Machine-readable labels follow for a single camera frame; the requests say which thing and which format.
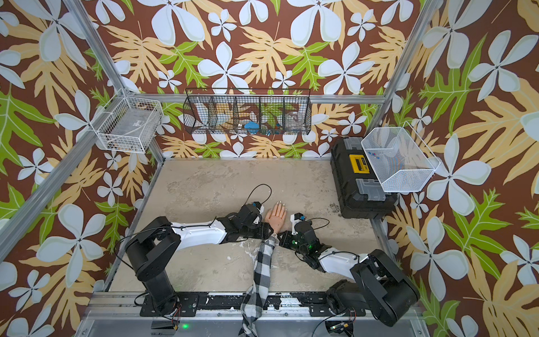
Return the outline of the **aluminium frame post back left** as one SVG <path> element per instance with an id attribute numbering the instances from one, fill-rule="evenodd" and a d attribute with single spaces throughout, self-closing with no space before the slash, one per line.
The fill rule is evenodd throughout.
<path id="1" fill-rule="evenodd" d="M 86 12 L 84 5 L 81 1 L 66 1 L 65 5 L 69 12 L 74 15 L 77 23 L 79 24 L 86 41 L 90 48 L 93 51 L 93 54 L 99 64 L 102 66 L 102 69 L 106 77 L 112 82 L 112 88 L 115 90 L 115 93 L 121 89 L 128 91 L 131 94 L 137 95 L 138 97 L 144 98 L 138 94 L 135 94 L 130 88 L 125 84 L 119 70 L 117 69 L 115 63 L 112 60 L 109 52 L 105 47 L 105 43 L 98 34 L 97 29 L 93 26 L 88 13 Z M 150 147 L 147 151 L 150 151 L 156 158 L 158 163 L 164 162 L 164 156 L 160 150 L 157 141 L 154 140 L 150 143 Z"/>

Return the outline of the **aluminium frame post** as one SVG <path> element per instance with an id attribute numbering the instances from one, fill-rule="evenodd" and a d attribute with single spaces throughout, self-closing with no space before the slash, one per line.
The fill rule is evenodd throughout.
<path id="1" fill-rule="evenodd" d="M 419 48 L 422 36 L 427 32 L 428 26 L 432 22 L 432 18 L 443 3 L 444 2 L 440 0 L 425 2 L 423 9 L 419 13 L 414 28 L 406 41 L 403 53 L 396 64 L 393 76 L 388 82 L 388 87 L 384 92 L 383 102 L 378 104 L 378 109 L 375 115 L 373 115 L 369 127 L 366 129 L 366 133 L 370 133 L 374 128 L 380 126 L 385 114 L 391 110 L 392 98 L 397 92 L 397 85 L 407 72 L 408 66 L 410 66 L 415 52 L 417 52 Z"/>
<path id="2" fill-rule="evenodd" d="M 77 23 L 79 24 L 86 41 L 90 48 L 93 51 L 93 54 L 99 64 L 102 66 L 102 69 L 106 77 L 112 82 L 112 88 L 115 90 L 115 93 L 121 89 L 128 91 L 131 94 L 137 95 L 138 97 L 144 98 L 138 94 L 135 94 L 130 88 L 125 84 L 119 70 L 117 69 L 115 63 L 112 60 L 109 52 L 105 47 L 105 43 L 98 34 L 97 29 L 93 26 L 88 13 L 86 12 L 84 5 L 81 1 L 66 1 L 65 5 L 69 12 L 74 15 Z M 160 150 L 157 141 L 154 140 L 150 143 L 150 147 L 147 151 L 150 151 L 156 158 L 158 163 L 164 162 L 164 156 Z"/>

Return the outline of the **mannequin hand with long nails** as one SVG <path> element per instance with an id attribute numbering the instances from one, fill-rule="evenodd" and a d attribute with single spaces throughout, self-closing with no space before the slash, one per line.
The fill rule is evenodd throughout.
<path id="1" fill-rule="evenodd" d="M 277 202 L 272 210 L 268 211 L 265 216 L 265 222 L 270 225 L 273 232 L 279 234 L 284 228 L 286 221 L 287 210 L 282 202 Z"/>

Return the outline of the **black yellow tool case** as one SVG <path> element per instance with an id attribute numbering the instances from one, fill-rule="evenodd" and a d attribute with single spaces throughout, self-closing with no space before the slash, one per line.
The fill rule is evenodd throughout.
<path id="1" fill-rule="evenodd" d="M 395 210 L 397 193 L 385 192 L 371 168 L 361 137 L 341 138 L 331 149 L 341 215 L 380 220 Z"/>

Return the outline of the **aluminium frame beam left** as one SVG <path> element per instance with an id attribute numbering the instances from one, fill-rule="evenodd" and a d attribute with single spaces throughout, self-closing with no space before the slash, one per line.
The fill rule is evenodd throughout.
<path id="1" fill-rule="evenodd" d="M 74 147 L 60 161 L 59 165 L 44 180 L 41 186 L 22 205 L 1 231 L 1 260 L 4 261 L 15 245 L 25 236 L 55 193 L 67 182 L 83 158 L 91 152 L 99 141 L 95 131 L 90 131 L 76 142 Z"/>

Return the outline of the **white mesh basket right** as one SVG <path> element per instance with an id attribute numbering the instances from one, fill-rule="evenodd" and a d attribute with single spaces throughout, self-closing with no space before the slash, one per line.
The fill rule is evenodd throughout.
<path id="1" fill-rule="evenodd" d="M 362 148 L 381 188 L 389 193 L 420 192 L 442 163 L 408 122 L 374 128 L 363 138 Z"/>

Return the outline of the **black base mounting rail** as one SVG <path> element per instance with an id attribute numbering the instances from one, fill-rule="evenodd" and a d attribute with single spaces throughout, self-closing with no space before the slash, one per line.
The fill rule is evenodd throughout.
<path id="1" fill-rule="evenodd" d="M 349 310 L 337 293 L 277 292 L 211 293 L 178 292 L 164 305 L 157 305 L 148 293 L 135 297 L 133 304 L 140 308 L 142 317 L 184 318 L 218 315 L 231 312 L 242 315 L 264 313 L 307 313 L 311 317 L 335 315 Z"/>

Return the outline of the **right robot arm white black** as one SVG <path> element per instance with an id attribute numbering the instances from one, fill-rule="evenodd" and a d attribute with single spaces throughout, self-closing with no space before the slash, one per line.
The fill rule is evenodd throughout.
<path id="1" fill-rule="evenodd" d="M 311 269 L 344 279 L 325 292 L 330 315 L 369 311 L 388 327 L 394 326 L 421 298 L 418 288 L 382 250 L 355 254 L 322 244 L 312 222 L 298 213 L 291 230 L 278 234 L 279 245 L 292 250 Z"/>

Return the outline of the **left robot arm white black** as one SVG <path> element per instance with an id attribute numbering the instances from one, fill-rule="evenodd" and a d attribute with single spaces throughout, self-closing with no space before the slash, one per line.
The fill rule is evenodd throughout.
<path id="1" fill-rule="evenodd" d="M 125 253 L 136 278 L 145 287 L 140 315 L 171 318 L 179 313 L 193 316 L 184 299 L 173 288 L 166 267 L 178 251 L 203 245 L 236 243 L 242 239 L 266 240 L 273 229 L 263 221 L 260 202 L 245 204 L 238 212 L 205 223 L 175 223 L 165 216 L 154 219 L 132 235 Z"/>

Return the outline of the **checkered black white sleeve forearm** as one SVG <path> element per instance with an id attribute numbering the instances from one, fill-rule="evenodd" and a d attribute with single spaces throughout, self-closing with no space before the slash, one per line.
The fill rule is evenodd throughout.
<path id="1" fill-rule="evenodd" d="M 277 245 L 273 237 L 261 242 L 253 267 L 253 283 L 242 301 L 242 315 L 239 336 L 257 336 L 256 323 L 261 318 L 263 306 L 268 299 L 271 283 L 271 263 L 274 249 Z"/>

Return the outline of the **aluminium frame post back right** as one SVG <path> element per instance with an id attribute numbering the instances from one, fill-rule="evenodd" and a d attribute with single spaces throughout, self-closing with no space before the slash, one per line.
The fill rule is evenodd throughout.
<path id="1" fill-rule="evenodd" d="M 397 92 L 397 85 L 407 72 L 408 66 L 410 66 L 415 52 L 417 52 L 419 48 L 422 36 L 427 32 L 428 26 L 432 22 L 432 18 L 443 3 L 444 2 L 440 0 L 425 2 L 423 9 L 419 13 L 414 28 L 406 41 L 403 53 L 396 64 L 393 76 L 388 82 L 388 87 L 384 92 L 383 102 L 378 104 L 378 109 L 375 115 L 373 115 L 369 127 L 366 129 L 366 133 L 370 133 L 374 128 L 380 126 L 385 114 L 391 110 L 392 98 Z"/>

